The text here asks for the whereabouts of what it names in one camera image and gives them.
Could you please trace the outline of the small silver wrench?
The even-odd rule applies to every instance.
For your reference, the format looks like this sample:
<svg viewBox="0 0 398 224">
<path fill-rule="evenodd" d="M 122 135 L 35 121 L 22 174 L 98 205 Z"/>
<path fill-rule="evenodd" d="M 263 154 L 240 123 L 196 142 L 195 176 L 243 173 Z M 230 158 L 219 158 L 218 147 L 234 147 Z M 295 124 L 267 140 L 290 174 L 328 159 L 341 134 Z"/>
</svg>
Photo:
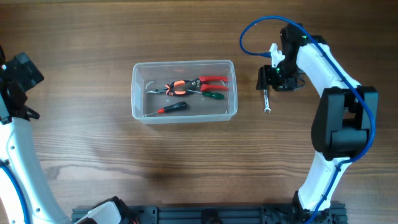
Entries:
<svg viewBox="0 0 398 224">
<path fill-rule="evenodd" d="M 267 90 L 264 90 L 264 112 L 268 114 L 271 112 L 271 108 L 269 107 L 269 96 Z"/>
</svg>

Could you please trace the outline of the green handled screwdriver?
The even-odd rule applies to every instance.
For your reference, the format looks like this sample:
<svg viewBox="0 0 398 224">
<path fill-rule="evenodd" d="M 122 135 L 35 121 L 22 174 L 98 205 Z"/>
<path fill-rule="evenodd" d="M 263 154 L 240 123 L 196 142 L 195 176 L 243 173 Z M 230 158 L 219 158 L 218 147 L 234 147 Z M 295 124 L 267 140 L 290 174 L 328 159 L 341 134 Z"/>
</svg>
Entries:
<svg viewBox="0 0 398 224">
<path fill-rule="evenodd" d="M 209 91 L 195 91 L 195 90 L 187 90 L 190 93 L 200 93 L 204 97 L 216 99 L 216 100 L 223 100 L 224 95 L 221 93 L 209 92 Z"/>
</svg>

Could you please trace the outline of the red handled cutting pliers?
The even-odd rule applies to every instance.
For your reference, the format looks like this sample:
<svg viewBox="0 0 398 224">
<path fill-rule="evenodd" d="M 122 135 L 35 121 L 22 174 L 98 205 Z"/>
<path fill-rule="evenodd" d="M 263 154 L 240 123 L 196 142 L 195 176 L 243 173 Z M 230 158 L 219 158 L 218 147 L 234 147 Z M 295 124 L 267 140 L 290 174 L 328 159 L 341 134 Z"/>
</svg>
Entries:
<svg viewBox="0 0 398 224">
<path fill-rule="evenodd" d="M 224 85 L 214 85 L 213 82 L 228 82 L 227 77 L 223 76 L 200 76 L 183 86 L 184 90 L 194 90 L 194 91 L 211 91 L 211 90 L 228 90 L 227 86 Z"/>
</svg>

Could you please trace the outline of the red black handled screwdriver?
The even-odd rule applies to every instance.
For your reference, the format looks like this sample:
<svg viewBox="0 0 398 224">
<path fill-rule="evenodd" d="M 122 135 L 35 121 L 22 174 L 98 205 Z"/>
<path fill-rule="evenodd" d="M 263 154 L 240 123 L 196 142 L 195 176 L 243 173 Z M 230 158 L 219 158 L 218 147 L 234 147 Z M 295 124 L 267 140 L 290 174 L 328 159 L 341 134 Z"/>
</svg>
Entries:
<svg viewBox="0 0 398 224">
<path fill-rule="evenodd" d="M 163 107 L 153 113 L 145 114 L 144 116 L 147 117 L 147 116 L 153 115 L 153 114 L 165 114 L 165 113 L 180 111 L 180 110 L 185 110 L 185 109 L 187 109 L 187 103 L 185 101 L 181 101 L 181 102 Z"/>
</svg>

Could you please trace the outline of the orange black needle-nose pliers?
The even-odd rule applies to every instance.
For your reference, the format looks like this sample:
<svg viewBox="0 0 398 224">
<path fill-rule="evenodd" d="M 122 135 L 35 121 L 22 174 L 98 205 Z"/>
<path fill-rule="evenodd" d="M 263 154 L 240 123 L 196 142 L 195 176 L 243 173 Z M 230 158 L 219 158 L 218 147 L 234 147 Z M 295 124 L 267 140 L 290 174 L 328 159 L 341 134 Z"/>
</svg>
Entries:
<svg viewBox="0 0 398 224">
<path fill-rule="evenodd" d="M 146 93 L 166 94 L 168 96 L 187 96 L 190 94 L 189 90 L 194 90 L 196 84 L 190 80 L 177 80 L 163 87 L 155 88 Z"/>
</svg>

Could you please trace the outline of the clear plastic container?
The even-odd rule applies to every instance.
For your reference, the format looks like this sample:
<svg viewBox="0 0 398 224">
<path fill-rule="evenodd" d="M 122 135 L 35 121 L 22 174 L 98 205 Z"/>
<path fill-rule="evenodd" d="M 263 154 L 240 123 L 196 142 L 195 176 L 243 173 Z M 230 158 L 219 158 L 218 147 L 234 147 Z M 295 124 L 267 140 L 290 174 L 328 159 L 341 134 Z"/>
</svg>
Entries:
<svg viewBox="0 0 398 224">
<path fill-rule="evenodd" d="M 144 124 L 228 121 L 238 111 L 230 60 L 137 63 L 131 109 Z"/>
</svg>

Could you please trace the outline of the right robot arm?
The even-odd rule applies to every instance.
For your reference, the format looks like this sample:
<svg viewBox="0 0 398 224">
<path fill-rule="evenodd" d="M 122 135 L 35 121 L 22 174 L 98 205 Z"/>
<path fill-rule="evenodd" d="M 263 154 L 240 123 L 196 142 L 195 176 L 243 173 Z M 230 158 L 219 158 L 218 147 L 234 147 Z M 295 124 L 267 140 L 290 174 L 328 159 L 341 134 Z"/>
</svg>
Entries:
<svg viewBox="0 0 398 224">
<path fill-rule="evenodd" d="M 308 36 L 301 24 L 280 32 L 282 50 L 269 49 L 271 64 L 259 69 L 257 90 L 293 91 L 306 74 L 320 95 L 311 127 L 315 156 L 304 184 L 291 203 L 263 207 L 265 223 L 347 223 L 345 205 L 331 196 L 345 170 L 364 155 L 374 137 L 378 93 L 352 79 L 333 58 L 320 35 Z"/>
</svg>

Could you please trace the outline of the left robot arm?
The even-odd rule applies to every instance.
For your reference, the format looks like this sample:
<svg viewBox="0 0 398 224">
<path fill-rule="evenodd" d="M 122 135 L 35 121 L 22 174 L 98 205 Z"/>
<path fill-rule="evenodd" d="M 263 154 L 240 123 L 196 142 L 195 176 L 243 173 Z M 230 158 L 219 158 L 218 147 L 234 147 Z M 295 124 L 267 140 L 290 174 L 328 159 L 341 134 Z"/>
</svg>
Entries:
<svg viewBox="0 0 398 224">
<path fill-rule="evenodd" d="M 26 106 L 27 91 L 44 80 L 21 52 L 1 55 L 1 200 L 9 223 L 70 223 L 37 158 L 30 121 L 40 115 Z"/>
</svg>

